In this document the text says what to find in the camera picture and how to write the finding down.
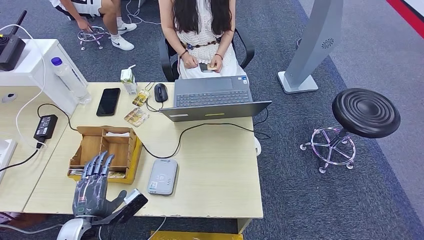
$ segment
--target white dress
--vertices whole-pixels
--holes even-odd
[[[206,45],[222,36],[222,34],[215,35],[212,31],[213,18],[209,1],[197,0],[197,11],[199,21],[199,33],[197,34],[194,31],[176,32],[180,41],[184,44],[190,44],[192,46]],[[208,46],[194,48],[193,50],[188,50],[188,53],[195,57],[199,63],[209,64],[211,63],[212,58],[217,53],[218,47],[219,44],[211,44]],[[234,52],[232,44],[229,45],[225,55],[222,57],[222,69],[220,72],[202,72],[199,66],[195,68],[186,68],[184,66],[183,60],[181,59],[178,66],[179,77],[182,79],[198,79],[246,75],[245,71],[242,69],[242,67],[240,67],[239,63],[237,62],[236,53]]]

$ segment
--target black mouse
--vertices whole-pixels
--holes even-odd
[[[158,103],[163,103],[168,100],[168,90],[165,84],[158,83],[154,86],[154,99]]]

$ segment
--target bracelet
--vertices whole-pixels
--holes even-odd
[[[179,57],[181,58],[184,54],[186,54],[188,52],[189,52],[189,50],[186,49],[183,53],[181,53],[181,55]]]
[[[215,55],[216,55],[216,56],[220,56],[220,57],[221,57],[221,60],[224,60],[223,56],[221,56],[220,54],[215,53]]]

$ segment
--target hand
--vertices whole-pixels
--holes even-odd
[[[221,69],[223,68],[223,60],[220,56],[215,55],[213,56],[212,60],[210,61],[211,66],[215,66],[216,70],[215,72],[219,73],[221,72]]]
[[[193,69],[199,64],[198,60],[194,56],[190,55],[188,52],[186,54],[183,54],[181,58],[184,62],[184,67],[186,69]]]
[[[86,32],[92,32],[92,26],[90,23],[88,23],[85,19],[81,18],[80,20],[77,20],[76,23],[78,23],[78,27]]]

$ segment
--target floor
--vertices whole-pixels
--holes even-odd
[[[309,15],[313,2],[300,3]],[[346,0],[330,56],[348,88],[377,91],[398,108],[402,124],[378,143],[424,223],[424,39],[385,0]]]
[[[8,3],[0,0],[0,26],[13,23],[28,7],[22,1]],[[75,38],[76,24],[49,4],[47,0],[35,1],[22,25],[35,38],[59,39],[90,82],[117,82],[120,70],[133,64],[138,82],[165,80],[158,57],[160,26],[143,23],[127,33],[125,38],[136,46],[130,52],[113,48],[108,39],[102,39],[102,50],[93,46],[81,51]],[[133,12],[136,5],[136,1],[130,5]],[[423,190],[419,144],[413,143],[422,138],[423,113],[417,106],[423,105],[422,84],[418,81],[423,79],[419,68],[423,60],[419,56],[424,41],[385,1],[345,1],[342,43],[312,74],[319,90],[287,95],[277,72],[289,65],[295,42],[308,22],[306,13],[311,9],[312,1],[307,0],[237,1],[237,27],[246,29],[255,45],[255,57],[245,69],[253,99],[273,101],[268,120],[255,127],[272,137],[262,141],[262,154],[258,157],[264,218],[252,221],[244,238],[420,240],[424,228],[418,200]],[[147,21],[159,21],[157,2],[147,1],[140,15]],[[236,50],[242,57],[239,44]],[[415,84],[401,84],[406,79]],[[299,145],[307,141],[314,128],[338,126],[331,102],[346,87],[366,87],[387,95],[398,106],[403,122],[398,132],[378,142],[354,137],[358,150],[354,170],[333,166],[322,175],[317,170],[317,159],[310,151],[300,151]],[[406,135],[409,128],[414,131]],[[404,147],[393,147],[394,144]],[[411,166],[404,164],[400,169],[396,165],[402,163],[401,155],[407,156]],[[64,223],[70,218],[53,215],[32,229]],[[116,227],[114,238],[147,239],[149,231],[161,222],[161,218],[132,218]],[[191,232],[234,233],[236,229],[232,219],[170,218],[163,226],[163,230]],[[36,235],[4,231],[0,238],[54,239],[57,233],[58,229]]]

